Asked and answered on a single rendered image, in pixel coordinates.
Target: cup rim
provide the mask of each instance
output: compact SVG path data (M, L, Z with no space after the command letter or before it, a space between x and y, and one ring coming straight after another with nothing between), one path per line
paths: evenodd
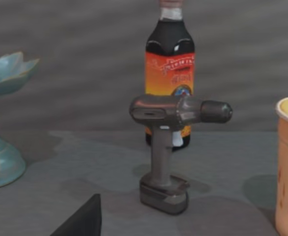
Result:
M288 121L288 115L287 115L286 113L284 113L284 112L282 111L282 109L281 109L281 104L282 104L284 101L286 101L286 100L288 100L288 97L285 97L285 98L281 99L281 100L276 104L276 113L277 113L277 115L278 115L280 118Z

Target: bottle neck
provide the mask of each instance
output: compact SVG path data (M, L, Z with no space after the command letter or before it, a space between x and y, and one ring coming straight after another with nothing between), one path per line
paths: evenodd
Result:
M161 7L160 8L160 17L159 20L172 20L172 21L182 21L182 8L166 8Z

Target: orange label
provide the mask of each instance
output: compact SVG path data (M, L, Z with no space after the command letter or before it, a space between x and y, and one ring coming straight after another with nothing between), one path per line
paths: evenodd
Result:
M194 53L165 57L146 53L145 92L153 95L193 94ZM191 127L186 126L181 136L191 134Z

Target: black pointed object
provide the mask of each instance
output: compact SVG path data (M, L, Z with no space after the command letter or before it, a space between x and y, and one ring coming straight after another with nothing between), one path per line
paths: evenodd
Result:
M95 194L50 236L100 236L101 226L100 194Z

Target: dark liquid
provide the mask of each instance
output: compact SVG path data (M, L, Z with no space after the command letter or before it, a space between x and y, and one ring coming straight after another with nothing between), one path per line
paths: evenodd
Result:
M148 38L146 51L160 56L178 56L194 53L195 46L192 37L183 21L158 21L154 32ZM151 145L151 135L146 134L146 142ZM173 147L173 151L185 148L190 143L190 135L183 138L183 145Z

